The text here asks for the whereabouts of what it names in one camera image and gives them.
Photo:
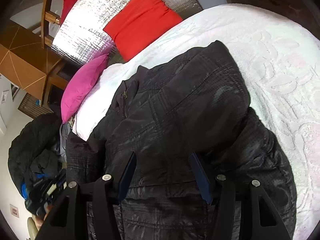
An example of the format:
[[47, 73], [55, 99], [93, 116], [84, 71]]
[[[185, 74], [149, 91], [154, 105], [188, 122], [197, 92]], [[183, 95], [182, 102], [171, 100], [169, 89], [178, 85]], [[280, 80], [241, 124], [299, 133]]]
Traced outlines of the pink pillow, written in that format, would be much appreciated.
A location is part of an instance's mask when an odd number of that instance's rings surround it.
[[95, 86], [100, 74], [107, 67], [108, 55], [104, 54], [84, 64], [71, 78], [61, 100], [62, 123], [65, 124], [78, 111], [84, 98]]

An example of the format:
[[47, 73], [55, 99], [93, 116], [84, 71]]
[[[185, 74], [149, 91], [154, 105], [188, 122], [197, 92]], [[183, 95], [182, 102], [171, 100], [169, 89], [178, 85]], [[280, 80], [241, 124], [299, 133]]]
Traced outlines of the black clothes pile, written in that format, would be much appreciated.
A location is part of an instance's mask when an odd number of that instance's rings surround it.
[[61, 118], [42, 114], [26, 124], [12, 141], [8, 155], [11, 179], [33, 215], [45, 213], [47, 191], [64, 176], [60, 153]]

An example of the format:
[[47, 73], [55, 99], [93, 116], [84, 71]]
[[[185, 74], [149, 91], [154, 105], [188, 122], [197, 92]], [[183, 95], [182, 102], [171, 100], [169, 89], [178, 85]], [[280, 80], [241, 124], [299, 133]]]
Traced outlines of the white embossed bed blanket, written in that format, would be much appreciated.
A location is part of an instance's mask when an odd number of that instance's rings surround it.
[[301, 25], [261, 8], [225, 4], [176, 25], [125, 64], [111, 64], [79, 108], [73, 132], [87, 140], [116, 89], [139, 66], [152, 68], [193, 47], [221, 41], [238, 65], [251, 107], [273, 131], [297, 188], [294, 239], [319, 222], [319, 40]]

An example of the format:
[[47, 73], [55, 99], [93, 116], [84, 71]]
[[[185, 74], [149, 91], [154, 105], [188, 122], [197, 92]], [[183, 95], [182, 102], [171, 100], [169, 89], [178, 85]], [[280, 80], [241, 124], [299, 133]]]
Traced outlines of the red pillow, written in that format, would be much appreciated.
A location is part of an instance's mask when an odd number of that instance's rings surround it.
[[183, 18], [162, 0], [130, 0], [103, 28], [125, 61], [144, 50]]

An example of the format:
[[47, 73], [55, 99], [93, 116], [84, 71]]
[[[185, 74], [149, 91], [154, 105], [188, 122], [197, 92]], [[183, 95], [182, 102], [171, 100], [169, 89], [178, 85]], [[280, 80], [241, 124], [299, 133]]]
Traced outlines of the black checked puffer jacket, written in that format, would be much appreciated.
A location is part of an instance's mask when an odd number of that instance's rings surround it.
[[205, 239], [214, 207], [197, 187], [189, 158], [195, 153], [208, 173], [258, 180], [293, 236], [291, 165], [250, 103], [240, 70], [220, 41], [151, 69], [140, 66], [120, 84], [87, 140], [69, 134], [67, 181], [94, 182], [135, 153], [127, 197], [114, 207], [121, 239]]

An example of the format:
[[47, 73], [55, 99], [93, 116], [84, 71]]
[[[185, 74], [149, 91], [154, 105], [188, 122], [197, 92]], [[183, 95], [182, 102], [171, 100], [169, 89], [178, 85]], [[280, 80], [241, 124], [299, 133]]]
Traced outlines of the wooden wardrobe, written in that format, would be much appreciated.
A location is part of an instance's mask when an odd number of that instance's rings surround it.
[[67, 61], [32, 31], [9, 20], [1, 29], [1, 74], [39, 99], [41, 105], [60, 102], [68, 81], [59, 76]]

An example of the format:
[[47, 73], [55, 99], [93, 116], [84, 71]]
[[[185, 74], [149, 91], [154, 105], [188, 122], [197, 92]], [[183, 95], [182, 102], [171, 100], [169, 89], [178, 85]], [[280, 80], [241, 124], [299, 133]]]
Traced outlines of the silver foil headboard cover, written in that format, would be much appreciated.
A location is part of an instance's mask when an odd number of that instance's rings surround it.
[[[52, 50], [78, 65], [115, 51], [114, 42], [103, 28], [129, 1], [78, 0], [55, 35]], [[183, 19], [202, 10], [197, 0], [163, 1]]]

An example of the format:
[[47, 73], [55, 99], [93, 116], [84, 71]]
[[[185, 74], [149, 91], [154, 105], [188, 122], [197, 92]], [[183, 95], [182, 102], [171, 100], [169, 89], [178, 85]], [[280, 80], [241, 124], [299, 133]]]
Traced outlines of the grey folded garment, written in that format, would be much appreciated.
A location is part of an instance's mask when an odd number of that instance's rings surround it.
[[60, 126], [59, 151], [57, 155], [59, 157], [59, 160], [63, 163], [67, 162], [66, 145], [67, 145], [68, 135], [71, 132], [71, 130], [72, 130], [71, 124], [68, 122]]

